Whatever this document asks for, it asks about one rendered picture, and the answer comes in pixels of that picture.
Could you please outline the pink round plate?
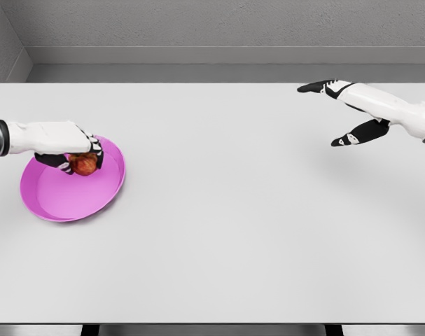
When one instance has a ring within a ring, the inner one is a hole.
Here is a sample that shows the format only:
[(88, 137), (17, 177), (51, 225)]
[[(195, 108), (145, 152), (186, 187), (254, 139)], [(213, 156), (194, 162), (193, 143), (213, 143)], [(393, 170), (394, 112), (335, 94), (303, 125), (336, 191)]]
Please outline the pink round plate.
[(37, 217), (54, 222), (77, 221), (102, 210), (125, 180), (125, 158), (111, 140), (98, 137), (102, 168), (89, 176), (68, 175), (32, 158), (20, 180), (23, 204)]

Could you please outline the red apple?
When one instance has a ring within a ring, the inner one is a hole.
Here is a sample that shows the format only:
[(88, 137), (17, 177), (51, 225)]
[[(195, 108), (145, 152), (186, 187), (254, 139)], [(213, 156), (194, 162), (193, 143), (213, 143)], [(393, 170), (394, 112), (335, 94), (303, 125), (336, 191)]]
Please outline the red apple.
[(97, 155), (94, 153), (69, 154), (71, 170), (80, 176), (89, 176), (97, 170)]

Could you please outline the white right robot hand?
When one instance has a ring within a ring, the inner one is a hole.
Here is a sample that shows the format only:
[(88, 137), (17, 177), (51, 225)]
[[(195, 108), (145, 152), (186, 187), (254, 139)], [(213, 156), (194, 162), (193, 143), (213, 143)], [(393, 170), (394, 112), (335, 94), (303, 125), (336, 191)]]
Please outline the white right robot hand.
[(364, 144), (386, 135), (390, 123), (399, 118), (402, 108), (406, 105), (402, 99), (375, 87), (338, 79), (308, 83), (300, 86), (297, 91), (325, 94), (372, 116), (372, 120), (334, 139), (331, 142), (332, 147)]

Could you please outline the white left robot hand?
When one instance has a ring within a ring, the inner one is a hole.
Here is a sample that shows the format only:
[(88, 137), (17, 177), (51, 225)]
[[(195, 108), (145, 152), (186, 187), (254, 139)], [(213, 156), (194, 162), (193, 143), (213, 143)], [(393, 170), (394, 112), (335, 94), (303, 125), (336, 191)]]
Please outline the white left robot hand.
[(94, 153), (97, 155), (97, 170), (102, 168), (104, 151), (95, 135), (72, 122), (44, 122), (41, 127), (39, 140), (42, 144), (34, 150), (38, 162), (73, 175), (69, 154)]

